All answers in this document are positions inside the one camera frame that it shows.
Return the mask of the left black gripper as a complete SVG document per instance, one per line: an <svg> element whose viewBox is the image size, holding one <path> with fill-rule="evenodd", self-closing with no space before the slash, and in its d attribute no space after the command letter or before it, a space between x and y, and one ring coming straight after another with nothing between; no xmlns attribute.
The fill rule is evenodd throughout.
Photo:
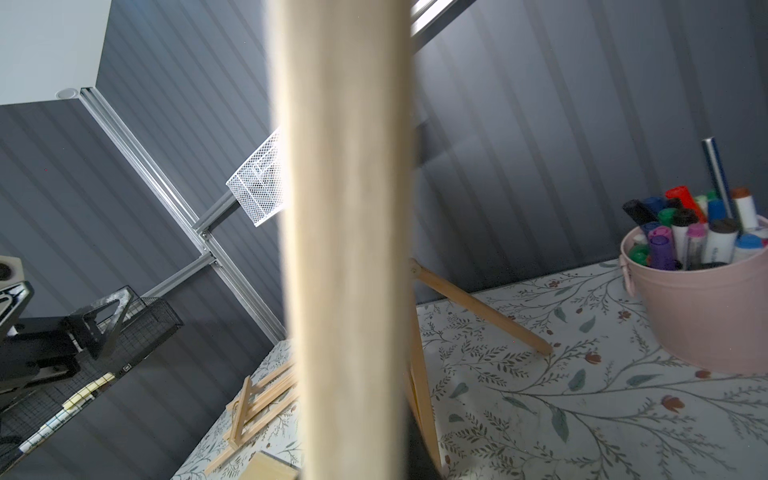
<svg viewBox="0 0 768 480"><path fill-rule="evenodd" d="M1 340L17 334L16 325L34 295L18 257L1 257ZM125 286L65 317L65 325L81 350L94 360L110 356L126 322L144 301Z"/></svg>

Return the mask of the plywood board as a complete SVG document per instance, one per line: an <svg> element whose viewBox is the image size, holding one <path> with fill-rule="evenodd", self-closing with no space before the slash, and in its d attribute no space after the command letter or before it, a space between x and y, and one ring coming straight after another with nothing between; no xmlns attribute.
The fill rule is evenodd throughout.
<svg viewBox="0 0 768 480"><path fill-rule="evenodd" d="M306 479L406 468L412 145L406 1L272 1L282 271Z"/></svg>
<svg viewBox="0 0 768 480"><path fill-rule="evenodd" d="M239 480L297 480L300 470L265 451L252 455Z"/></svg>

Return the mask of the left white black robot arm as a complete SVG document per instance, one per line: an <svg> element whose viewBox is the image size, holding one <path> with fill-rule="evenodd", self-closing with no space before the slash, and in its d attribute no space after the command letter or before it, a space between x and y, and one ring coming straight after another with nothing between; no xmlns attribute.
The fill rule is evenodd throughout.
<svg viewBox="0 0 768 480"><path fill-rule="evenodd" d="M35 295L19 257L1 257L1 408L22 394L61 383L90 364L117 360L120 337L147 302L122 287L68 314L29 317Z"/></svg>

